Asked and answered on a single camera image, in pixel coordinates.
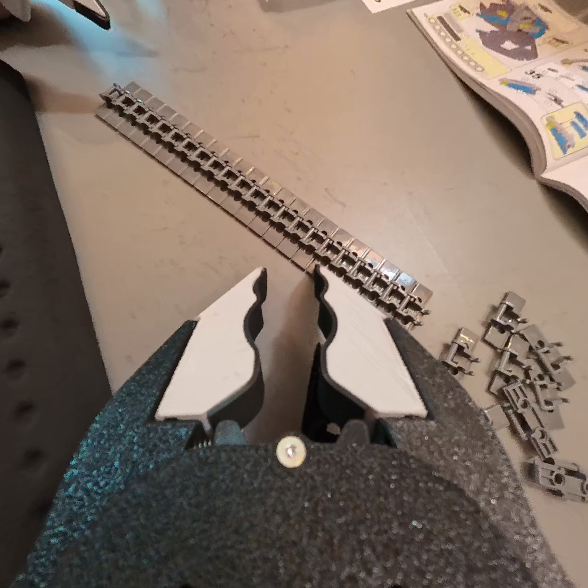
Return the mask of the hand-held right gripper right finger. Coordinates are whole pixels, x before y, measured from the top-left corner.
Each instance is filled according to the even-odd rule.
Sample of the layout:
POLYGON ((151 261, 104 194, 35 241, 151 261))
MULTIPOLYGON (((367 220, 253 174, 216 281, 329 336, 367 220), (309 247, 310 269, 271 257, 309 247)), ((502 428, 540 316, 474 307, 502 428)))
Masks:
POLYGON ((369 436, 394 422, 427 423, 429 407, 393 337, 395 321, 322 266, 313 271, 322 335, 302 419, 305 436, 341 436, 351 421, 369 436))

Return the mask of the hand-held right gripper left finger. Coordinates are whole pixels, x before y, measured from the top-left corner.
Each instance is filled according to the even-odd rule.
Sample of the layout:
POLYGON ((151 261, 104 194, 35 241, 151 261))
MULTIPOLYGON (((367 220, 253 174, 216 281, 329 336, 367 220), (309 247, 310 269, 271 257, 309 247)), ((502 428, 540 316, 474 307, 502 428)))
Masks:
POLYGON ((266 268, 254 269, 197 316, 155 409, 157 422, 195 422, 212 436, 222 422, 242 432, 261 411, 265 384, 255 340, 267 277, 266 268))

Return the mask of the pile of grey links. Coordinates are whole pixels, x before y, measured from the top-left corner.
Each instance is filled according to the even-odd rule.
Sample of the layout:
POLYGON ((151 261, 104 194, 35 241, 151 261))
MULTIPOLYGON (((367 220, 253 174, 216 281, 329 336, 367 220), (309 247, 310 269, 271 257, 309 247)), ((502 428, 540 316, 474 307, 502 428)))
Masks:
POLYGON ((526 300, 506 292, 492 306, 484 333, 458 329, 445 344, 440 360, 456 377, 473 376, 480 362, 480 342, 497 354, 488 392, 495 403, 483 410, 494 430, 510 429, 532 452, 526 463, 529 479, 549 494, 587 503, 587 471, 564 460, 553 437, 563 430, 563 393, 575 385, 561 352, 561 342, 551 342, 536 324, 524 316, 526 300))

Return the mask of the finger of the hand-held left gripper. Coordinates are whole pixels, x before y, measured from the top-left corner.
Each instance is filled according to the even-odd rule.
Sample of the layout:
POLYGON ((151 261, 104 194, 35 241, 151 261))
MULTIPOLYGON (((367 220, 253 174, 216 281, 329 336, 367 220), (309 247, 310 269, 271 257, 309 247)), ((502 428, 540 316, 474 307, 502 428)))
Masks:
POLYGON ((101 1, 69 1, 69 6, 104 30, 110 30, 111 18, 101 1))

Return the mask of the open instruction booklet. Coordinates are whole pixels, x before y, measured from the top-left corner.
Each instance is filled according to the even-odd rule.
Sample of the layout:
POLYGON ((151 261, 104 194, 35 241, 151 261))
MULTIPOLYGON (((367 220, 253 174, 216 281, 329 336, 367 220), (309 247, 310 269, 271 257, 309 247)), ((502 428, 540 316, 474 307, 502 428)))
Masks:
POLYGON ((518 129, 535 178, 587 210, 587 1, 436 1, 408 16, 518 129))

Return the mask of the black perforated pad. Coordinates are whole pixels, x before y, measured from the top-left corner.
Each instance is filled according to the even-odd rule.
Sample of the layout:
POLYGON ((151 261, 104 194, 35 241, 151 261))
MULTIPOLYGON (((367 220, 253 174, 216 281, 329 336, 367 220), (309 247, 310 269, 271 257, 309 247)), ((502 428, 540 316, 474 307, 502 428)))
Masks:
POLYGON ((31 94, 1 62, 1 587, 110 398, 31 94))

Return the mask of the grey desk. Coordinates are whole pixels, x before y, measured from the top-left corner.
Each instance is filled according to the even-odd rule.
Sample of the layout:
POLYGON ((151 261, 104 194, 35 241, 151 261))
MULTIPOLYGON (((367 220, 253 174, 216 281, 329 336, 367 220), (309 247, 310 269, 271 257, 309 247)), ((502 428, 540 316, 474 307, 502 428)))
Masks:
POLYGON ((99 121, 136 81, 432 291, 414 329, 438 357, 481 334, 507 291, 561 342, 576 380, 555 432, 587 470, 587 213, 533 177, 507 118, 458 80, 404 7, 361 1, 104 1, 106 31, 58 1, 1 24, 77 254, 111 390, 251 270, 268 271, 266 394, 247 427, 299 427, 318 302, 312 279, 99 121))

